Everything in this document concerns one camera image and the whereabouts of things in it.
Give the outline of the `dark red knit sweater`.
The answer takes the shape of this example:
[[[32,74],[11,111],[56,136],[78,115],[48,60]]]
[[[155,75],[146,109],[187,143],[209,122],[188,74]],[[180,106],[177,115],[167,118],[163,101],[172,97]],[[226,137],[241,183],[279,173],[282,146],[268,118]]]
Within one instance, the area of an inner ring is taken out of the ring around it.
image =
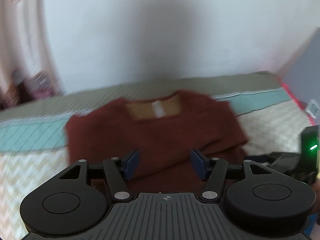
[[[203,182],[190,162],[192,150],[231,164],[242,162],[247,143],[229,103],[204,94],[178,90],[159,100],[157,117],[151,101],[113,100],[91,113],[72,116],[66,126],[69,161],[90,164],[140,153],[128,182],[133,192],[200,192]]]

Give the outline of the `patterned bed cover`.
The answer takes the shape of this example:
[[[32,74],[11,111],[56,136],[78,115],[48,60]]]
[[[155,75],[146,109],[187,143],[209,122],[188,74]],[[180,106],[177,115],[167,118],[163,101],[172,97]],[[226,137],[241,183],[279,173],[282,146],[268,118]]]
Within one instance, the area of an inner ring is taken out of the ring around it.
[[[22,199],[67,166],[64,126],[73,114],[87,114],[119,97],[161,98],[180,89],[228,101],[249,138],[244,149],[250,155],[299,152],[300,132],[312,125],[268,72],[127,83],[1,111],[1,238],[27,234],[19,214]]]

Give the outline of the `pink lace curtain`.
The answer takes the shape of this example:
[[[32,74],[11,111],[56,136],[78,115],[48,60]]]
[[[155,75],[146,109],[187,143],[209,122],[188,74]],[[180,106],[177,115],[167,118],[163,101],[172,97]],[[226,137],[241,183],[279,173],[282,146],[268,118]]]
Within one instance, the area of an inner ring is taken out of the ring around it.
[[[1,109],[61,95],[44,0],[1,0]]]

